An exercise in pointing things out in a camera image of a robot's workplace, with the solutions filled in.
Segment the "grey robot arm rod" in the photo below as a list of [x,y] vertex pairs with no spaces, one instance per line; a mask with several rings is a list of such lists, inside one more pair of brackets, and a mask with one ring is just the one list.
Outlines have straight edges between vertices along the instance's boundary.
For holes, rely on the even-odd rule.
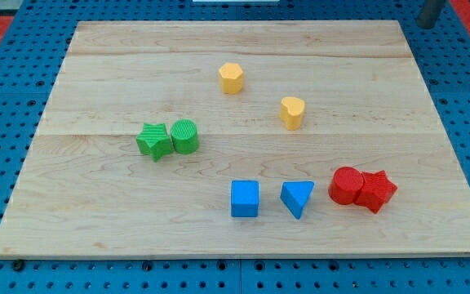
[[433,29],[444,8],[446,0],[424,0],[416,18],[416,24],[421,29]]

